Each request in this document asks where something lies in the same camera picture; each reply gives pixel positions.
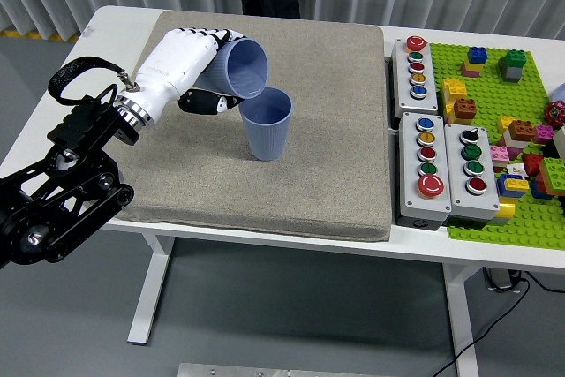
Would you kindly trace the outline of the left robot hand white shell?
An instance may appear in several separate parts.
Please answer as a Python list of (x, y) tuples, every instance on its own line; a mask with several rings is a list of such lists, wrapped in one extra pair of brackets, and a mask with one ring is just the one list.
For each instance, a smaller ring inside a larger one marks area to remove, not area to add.
[(255, 90), (229, 54), (244, 36), (232, 30), (177, 28), (168, 31), (137, 71), (137, 92), (124, 94), (148, 122), (158, 121), (165, 106), (177, 102), (182, 111), (217, 115)]

